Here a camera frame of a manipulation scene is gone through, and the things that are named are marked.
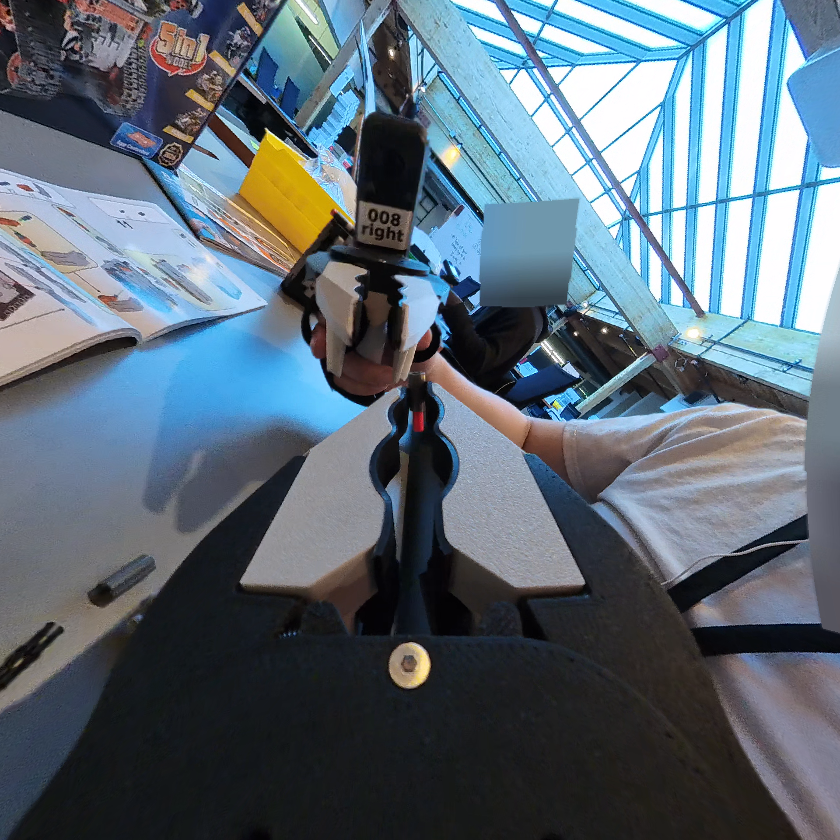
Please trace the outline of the dark printed toy box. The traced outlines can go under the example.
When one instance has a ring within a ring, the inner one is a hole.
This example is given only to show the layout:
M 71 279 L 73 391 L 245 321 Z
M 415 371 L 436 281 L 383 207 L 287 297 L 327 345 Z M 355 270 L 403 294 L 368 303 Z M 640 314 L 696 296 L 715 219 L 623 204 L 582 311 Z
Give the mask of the dark printed toy box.
M 176 170 L 284 4 L 2 1 L 1 109 Z

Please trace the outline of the yellow plastic bin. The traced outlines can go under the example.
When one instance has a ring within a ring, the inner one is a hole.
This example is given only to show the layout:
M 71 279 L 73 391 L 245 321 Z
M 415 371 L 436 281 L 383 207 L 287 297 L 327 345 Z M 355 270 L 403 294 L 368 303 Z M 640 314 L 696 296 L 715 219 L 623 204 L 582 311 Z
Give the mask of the yellow plastic bin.
M 266 131 L 239 194 L 281 237 L 304 252 L 336 213 L 343 210 L 301 165 L 302 155 Z

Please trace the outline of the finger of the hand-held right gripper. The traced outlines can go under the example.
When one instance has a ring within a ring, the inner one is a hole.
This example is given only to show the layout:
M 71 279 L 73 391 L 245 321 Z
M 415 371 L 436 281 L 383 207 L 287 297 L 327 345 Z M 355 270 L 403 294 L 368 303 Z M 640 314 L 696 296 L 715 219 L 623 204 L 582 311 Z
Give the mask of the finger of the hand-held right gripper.
M 344 356 L 360 341 L 369 273 L 361 266 L 329 261 L 316 280 L 316 303 L 327 329 L 326 365 L 342 375 Z
M 417 344 L 448 298 L 449 285 L 437 275 L 395 275 L 393 282 L 385 334 L 386 346 L 392 351 L 392 381 L 399 383 L 407 378 Z

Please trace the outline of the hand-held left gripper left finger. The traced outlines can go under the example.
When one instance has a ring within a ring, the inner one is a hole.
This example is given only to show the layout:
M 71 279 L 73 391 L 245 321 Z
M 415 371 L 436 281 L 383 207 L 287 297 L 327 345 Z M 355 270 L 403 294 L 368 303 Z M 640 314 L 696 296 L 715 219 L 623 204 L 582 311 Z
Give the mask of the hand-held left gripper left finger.
M 352 630 L 394 560 L 387 488 L 407 415 L 405 391 L 389 391 L 308 451 L 239 581 L 245 592 L 330 602 Z

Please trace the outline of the grey sleeve piece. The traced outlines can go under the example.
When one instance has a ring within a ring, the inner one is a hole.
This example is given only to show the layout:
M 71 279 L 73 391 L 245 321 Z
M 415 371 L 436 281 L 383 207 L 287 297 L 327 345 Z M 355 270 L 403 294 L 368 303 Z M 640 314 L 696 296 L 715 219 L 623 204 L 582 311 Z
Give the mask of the grey sleeve piece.
M 88 600 L 97 607 L 108 606 L 141 583 L 155 569 L 154 558 L 142 554 L 96 583 L 87 594 Z

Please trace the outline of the white rounded object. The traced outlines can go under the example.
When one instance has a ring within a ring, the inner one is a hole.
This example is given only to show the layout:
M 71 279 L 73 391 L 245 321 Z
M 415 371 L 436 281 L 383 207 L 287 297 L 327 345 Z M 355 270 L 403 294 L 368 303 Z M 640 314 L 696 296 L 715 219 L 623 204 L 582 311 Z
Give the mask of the white rounded object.
M 818 163 L 839 166 L 839 2 L 783 1 L 805 63 L 787 87 Z

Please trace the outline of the colourful printed leaflet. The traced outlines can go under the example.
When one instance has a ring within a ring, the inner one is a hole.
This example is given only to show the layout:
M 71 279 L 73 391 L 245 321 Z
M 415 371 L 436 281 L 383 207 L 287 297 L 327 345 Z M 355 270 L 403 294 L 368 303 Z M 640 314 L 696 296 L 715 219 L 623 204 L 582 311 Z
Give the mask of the colourful printed leaflet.
M 143 165 L 168 196 L 199 242 L 285 277 L 300 253 L 242 203 L 207 184 L 189 169 Z

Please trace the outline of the grey desk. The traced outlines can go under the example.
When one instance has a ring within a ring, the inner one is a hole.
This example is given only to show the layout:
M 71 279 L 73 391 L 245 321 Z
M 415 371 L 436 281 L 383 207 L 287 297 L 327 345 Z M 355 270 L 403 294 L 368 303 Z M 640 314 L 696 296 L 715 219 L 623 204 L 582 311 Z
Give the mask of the grey desk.
M 2 390 L 2 656 L 64 633 L 2 690 L 2 719 L 81 664 L 231 510 L 360 408 L 332 392 L 280 280 L 223 262 L 261 310 L 104 345 Z M 156 569 L 88 600 L 142 554 Z

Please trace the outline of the grey curved panel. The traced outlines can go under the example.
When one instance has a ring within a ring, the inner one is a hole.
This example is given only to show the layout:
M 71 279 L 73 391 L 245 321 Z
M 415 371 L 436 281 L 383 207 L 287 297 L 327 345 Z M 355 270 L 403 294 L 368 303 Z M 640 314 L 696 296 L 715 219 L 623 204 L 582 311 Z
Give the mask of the grey curved panel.
M 822 625 L 839 631 L 839 279 L 818 344 L 805 441 L 807 515 Z

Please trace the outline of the person's right forearm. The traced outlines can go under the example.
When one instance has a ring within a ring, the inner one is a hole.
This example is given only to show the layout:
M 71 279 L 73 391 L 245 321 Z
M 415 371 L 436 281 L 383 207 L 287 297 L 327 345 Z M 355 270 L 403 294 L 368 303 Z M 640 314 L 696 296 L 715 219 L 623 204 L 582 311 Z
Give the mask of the person's right forearm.
M 564 460 L 564 427 L 561 423 L 522 414 L 502 397 L 479 388 L 458 373 L 441 353 L 436 353 L 426 362 L 414 363 L 412 372 L 425 373 L 430 382 L 442 387 L 523 452 L 541 458 L 558 476 L 570 483 Z

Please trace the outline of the person's right hand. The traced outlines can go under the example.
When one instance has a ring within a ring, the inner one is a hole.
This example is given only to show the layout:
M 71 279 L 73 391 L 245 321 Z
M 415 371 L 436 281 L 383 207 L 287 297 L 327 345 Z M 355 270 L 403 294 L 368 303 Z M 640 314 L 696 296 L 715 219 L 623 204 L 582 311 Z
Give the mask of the person's right hand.
M 312 329 L 310 340 L 311 352 L 318 360 L 324 360 L 327 357 L 327 334 L 326 324 L 319 320 Z M 433 331 L 427 331 L 417 345 L 418 352 L 425 351 L 433 341 L 433 337 Z M 439 372 L 438 368 L 443 362 L 444 360 L 440 358 L 439 353 L 436 353 L 429 360 L 418 363 L 415 353 L 415 361 L 411 372 L 424 373 L 430 382 L 435 382 L 434 377 Z M 342 375 L 334 374 L 332 383 L 344 393 L 366 397 L 390 391 L 405 382 L 394 383 L 393 368 L 390 361 L 387 364 L 374 363 L 359 356 L 353 350 L 345 349 Z

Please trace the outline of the clear plastic bag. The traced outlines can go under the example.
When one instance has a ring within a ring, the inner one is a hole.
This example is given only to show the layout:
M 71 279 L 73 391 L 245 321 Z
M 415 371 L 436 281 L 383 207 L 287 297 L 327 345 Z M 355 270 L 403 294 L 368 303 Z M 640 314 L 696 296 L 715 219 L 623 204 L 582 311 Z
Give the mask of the clear plastic bag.
M 344 208 L 355 205 L 356 184 L 342 163 L 342 153 L 336 157 L 330 147 L 318 144 L 315 155 L 305 159 L 301 166 L 336 203 Z

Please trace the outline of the black pin piece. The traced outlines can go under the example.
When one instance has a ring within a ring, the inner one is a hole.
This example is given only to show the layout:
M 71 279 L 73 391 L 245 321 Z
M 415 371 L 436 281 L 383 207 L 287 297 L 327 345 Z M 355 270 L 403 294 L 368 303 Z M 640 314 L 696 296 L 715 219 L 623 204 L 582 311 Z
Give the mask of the black pin piece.
M 64 631 L 63 626 L 47 622 L 32 637 L 6 656 L 1 664 L 1 690 L 8 688 Z

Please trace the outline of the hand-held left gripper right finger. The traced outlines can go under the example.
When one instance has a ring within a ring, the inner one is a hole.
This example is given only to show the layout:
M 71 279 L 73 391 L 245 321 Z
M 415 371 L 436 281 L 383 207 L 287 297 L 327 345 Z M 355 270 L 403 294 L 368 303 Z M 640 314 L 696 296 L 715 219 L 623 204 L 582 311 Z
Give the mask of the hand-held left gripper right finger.
M 442 502 L 450 591 L 477 615 L 494 602 L 582 593 L 585 579 L 524 453 L 446 390 L 432 391 L 457 457 Z

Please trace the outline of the whiteboard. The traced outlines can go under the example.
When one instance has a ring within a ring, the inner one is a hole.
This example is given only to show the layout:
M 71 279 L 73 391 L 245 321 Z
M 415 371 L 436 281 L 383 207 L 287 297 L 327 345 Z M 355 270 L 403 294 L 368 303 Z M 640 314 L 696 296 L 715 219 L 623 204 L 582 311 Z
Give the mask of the whiteboard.
M 482 222 L 468 207 L 452 213 L 433 229 L 430 238 L 442 259 L 458 268 L 461 277 L 480 280 L 480 247 Z

